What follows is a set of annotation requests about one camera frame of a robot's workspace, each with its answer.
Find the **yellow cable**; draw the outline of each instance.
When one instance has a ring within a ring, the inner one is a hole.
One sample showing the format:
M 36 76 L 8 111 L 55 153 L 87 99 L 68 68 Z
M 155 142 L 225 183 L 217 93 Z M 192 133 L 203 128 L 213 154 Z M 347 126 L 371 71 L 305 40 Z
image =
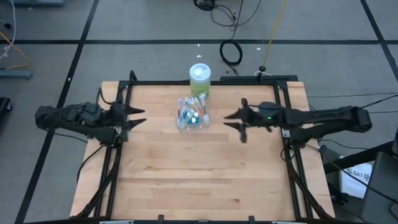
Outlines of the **yellow cable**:
M 285 9 L 286 2 L 287 2 L 287 0 L 284 0 L 284 2 L 282 3 L 282 8 L 279 11 L 278 19 L 276 20 L 275 26 L 274 26 L 274 28 L 272 30 L 272 33 L 271 33 L 271 37 L 269 38 L 268 47 L 267 47 L 267 53 L 266 53 L 266 59 L 264 60 L 264 63 L 262 64 L 262 66 L 264 66 L 264 67 L 266 66 L 269 52 L 271 51 L 272 38 L 274 37 L 274 34 L 275 34 L 276 30 L 278 29 L 278 24 L 279 24 L 280 18 L 282 17 L 282 13 L 283 13 L 283 11 Z
M 11 41 L 2 32 L 0 32 L 0 35 L 27 60 L 27 63 L 25 63 L 23 65 L 15 65 L 15 66 L 8 67 L 6 69 L 22 68 L 22 67 L 28 66 L 30 63 L 29 57 L 27 57 L 26 54 L 23 51 L 19 50 L 19 48 L 17 48 L 14 44 L 12 44 Z

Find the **coiled black cable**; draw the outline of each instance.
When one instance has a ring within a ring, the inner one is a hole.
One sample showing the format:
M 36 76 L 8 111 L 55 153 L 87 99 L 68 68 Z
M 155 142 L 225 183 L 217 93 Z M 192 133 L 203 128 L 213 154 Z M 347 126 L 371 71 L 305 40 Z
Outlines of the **coiled black cable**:
M 221 58 L 223 59 L 223 62 L 225 64 L 228 65 L 229 68 L 232 69 L 232 71 L 236 74 L 239 75 L 238 71 L 236 71 L 235 68 L 233 68 L 232 66 L 237 66 L 242 62 L 242 58 L 243 58 L 243 51 L 241 46 L 239 46 L 238 43 L 236 43 L 235 41 L 233 41 L 232 39 L 234 39 L 235 34 L 236 34 L 236 29 L 238 28 L 238 24 L 239 24 L 239 19 L 241 17 L 241 12 L 242 12 L 242 6 L 243 6 L 243 0 L 241 0 L 241 6 L 239 7 L 239 14 L 238 14 L 238 20 L 236 21 L 236 25 L 235 25 L 235 29 L 234 29 L 234 34 L 232 35 L 232 37 L 229 40 L 224 40 L 222 41 L 221 45 L 220 45 L 220 55 Z M 237 50 L 239 51 L 239 59 L 236 62 L 230 62 L 229 60 L 227 60 L 223 54 L 223 47 L 225 44 L 233 44 Z
M 199 2 L 198 0 L 193 0 L 193 3 L 196 7 L 204 11 L 211 11 L 214 9 L 215 0 L 204 0 L 203 2 Z
M 237 48 L 237 50 L 239 51 L 239 59 L 238 59 L 237 61 L 235 61 L 235 62 L 230 62 L 229 60 L 227 60 L 227 59 L 225 58 L 224 53 L 223 53 L 223 47 L 224 47 L 225 44 L 233 44 L 233 45 Z M 227 64 L 227 65 L 232 69 L 232 71 L 233 71 L 235 74 L 239 75 L 239 73 L 236 71 L 236 69 L 233 68 L 232 66 L 237 66 L 237 65 L 239 65 L 239 64 L 242 62 L 243 51 L 242 51 L 241 46 L 239 46 L 239 44 L 236 43 L 236 42 L 233 41 L 233 40 L 224 40 L 224 41 L 222 41 L 222 43 L 221 43 L 221 45 L 220 45 L 220 55 L 221 55 L 221 58 L 223 59 L 223 62 L 224 62 L 225 64 Z

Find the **bottle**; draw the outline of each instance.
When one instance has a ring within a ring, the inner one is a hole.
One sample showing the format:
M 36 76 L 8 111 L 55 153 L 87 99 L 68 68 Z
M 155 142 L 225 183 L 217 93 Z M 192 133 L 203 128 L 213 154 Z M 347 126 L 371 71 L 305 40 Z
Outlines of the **bottle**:
M 210 91 L 210 67 L 204 63 L 194 64 L 189 70 L 191 94 L 199 97 L 201 93 L 208 96 Z

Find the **white cable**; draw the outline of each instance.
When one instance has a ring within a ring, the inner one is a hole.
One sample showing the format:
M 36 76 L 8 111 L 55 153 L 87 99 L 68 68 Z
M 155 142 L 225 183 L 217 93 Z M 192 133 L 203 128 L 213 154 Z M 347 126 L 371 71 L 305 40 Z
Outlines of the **white cable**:
M 14 1 L 11 0 L 11 5 L 12 5 L 12 18 L 14 19 L 14 36 L 12 37 L 12 41 L 10 46 L 6 49 L 6 51 L 3 53 L 3 55 L 0 57 L 0 60 L 7 54 L 8 50 L 12 47 L 12 45 L 14 44 L 15 41 L 15 37 L 17 35 L 17 19 L 15 16 L 15 5 L 14 5 Z
M 254 72 L 254 76 L 257 76 L 260 73 L 260 71 Z M 268 74 L 266 72 L 261 72 L 262 74 L 266 74 L 268 76 L 272 76 L 271 74 Z

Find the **metal rod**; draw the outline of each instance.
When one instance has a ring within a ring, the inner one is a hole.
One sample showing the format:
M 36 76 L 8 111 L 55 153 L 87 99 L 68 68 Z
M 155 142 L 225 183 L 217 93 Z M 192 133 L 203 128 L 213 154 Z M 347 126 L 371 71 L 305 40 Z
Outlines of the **metal rod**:
M 88 202 L 88 204 L 84 207 L 84 209 L 77 214 L 75 217 L 88 217 L 90 213 L 94 210 L 95 205 L 98 203 L 100 200 L 100 197 L 104 194 L 105 190 L 108 188 L 108 185 L 112 182 L 112 180 L 115 178 L 117 174 L 117 167 L 119 167 L 119 164 L 113 163 L 112 168 L 109 172 L 109 174 L 106 176 L 104 179 L 103 184 L 100 185 L 98 190 L 95 192 L 94 196 L 91 198 L 91 200 Z
M 131 99 L 131 93 L 132 93 L 132 84 L 127 86 L 127 93 L 126 93 L 126 100 L 125 100 L 125 105 L 130 105 L 130 99 Z M 123 89 L 120 89 L 118 96 L 123 95 Z M 119 174 L 119 166 L 120 166 L 120 160 L 121 160 L 121 154 L 122 154 L 122 149 L 123 149 L 123 143 L 121 142 L 118 148 L 116 149 L 116 155 L 115 155 L 115 161 L 118 163 L 118 166 L 116 168 L 116 175 L 114 179 L 112 180 L 111 183 L 111 188 L 109 190 L 109 199 L 108 199 L 108 205 L 106 207 L 106 216 L 112 217 L 112 210 L 113 210 L 113 203 L 114 203 L 114 195 L 116 193 L 116 183 L 118 181 L 118 174 Z
M 380 146 L 376 146 L 371 149 L 365 150 L 363 152 L 359 152 L 359 153 L 344 157 L 342 159 L 335 160 L 335 161 L 333 161 L 333 163 L 342 169 L 347 169 L 347 168 L 353 167 L 358 164 L 362 164 L 365 162 L 371 162 L 371 161 L 375 160 L 378 152 L 385 152 L 388 155 L 394 155 L 394 153 L 392 151 L 392 143 L 393 142 L 394 141 L 387 142 L 387 143 L 381 144 Z M 327 163 L 327 164 L 323 165 L 323 168 L 325 170 L 325 174 L 339 171 L 339 168 L 335 167 L 331 163 Z
M 277 84 L 274 84 L 274 94 L 275 94 L 275 103 L 278 104 L 278 105 L 281 105 L 280 96 L 279 96 L 279 89 L 278 89 L 278 85 Z M 285 151 L 286 168 L 288 169 L 289 168 L 289 163 L 292 162 L 291 159 L 290 159 L 290 146 L 286 144 L 285 139 L 282 139 L 282 143 L 284 145 L 284 151 Z M 289 185 L 290 185 L 290 193 L 292 195 L 294 216 L 295 216 L 295 219 L 298 220 L 299 218 L 301 218 L 299 198 L 297 197 L 296 184 L 295 184 L 293 178 L 290 175 L 289 175 Z
M 312 218 L 300 218 L 296 220 L 296 222 L 306 223 L 306 224 L 362 224 L 363 223 L 363 222 L 349 222 L 341 220 L 324 220 L 324 219 L 312 219 Z
M 284 91 L 284 96 L 285 96 L 286 107 L 292 108 L 288 89 L 287 88 L 283 89 L 283 91 Z M 298 174 L 300 175 L 300 178 L 301 178 L 304 186 L 307 187 L 307 179 L 305 178 L 305 171 L 304 171 L 303 159 L 301 156 L 301 150 L 298 148 L 295 148 L 294 151 L 295 151 L 295 155 L 296 155 L 295 157 L 296 157 Z M 307 213 L 307 218 L 313 218 L 313 213 L 312 213 L 312 208 L 311 208 L 310 202 L 307 200 L 306 197 L 303 197 L 303 199 L 304 199 L 304 205 L 305 205 L 305 212 Z
M 102 166 L 101 179 L 99 180 L 99 185 L 101 185 L 104 182 L 104 179 L 108 174 L 109 162 L 111 160 L 111 153 L 112 149 L 107 147 L 105 152 L 104 164 Z M 101 197 L 98 200 L 98 203 L 95 205 L 94 217 L 98 217 L 101 213 L 102 199 L 103 196 L 101 195 Z
M 262 82 L 267 83 L 268 81 L 284 81 L 284 82 L 289 82 L 289 81 L 298 81 L 298 78 L 296 75 L 282 75 L 282 76 L 263 76 L 262 77 Z M 255 81 L 259 83 L 259 80 L 257 79 L 257 76 L 243 76 L 243 77 L 237 77 L 237 76 L 223 76 L 220 78 L 221 82 L 241 82 L 241 81 Z
M 76 217 L 69 218 L 66 220 L 50 220 L 50 221 L 39 221 L 29 222 L 24 224 L 99 224 L 103 221 L 109 221 L 110 217 Z
M 264 83 L 259 83 L 256 80 L 234 80 L 234 81 L 211 81 L 211 85 L 275 85 L 280 81 L 294 81 L 293 78 L 287 77 L 275 77 L 272 79 L 265 79 Z M 189 80 L 182 81 L 135 81 L 134 85 L 189 85 Z

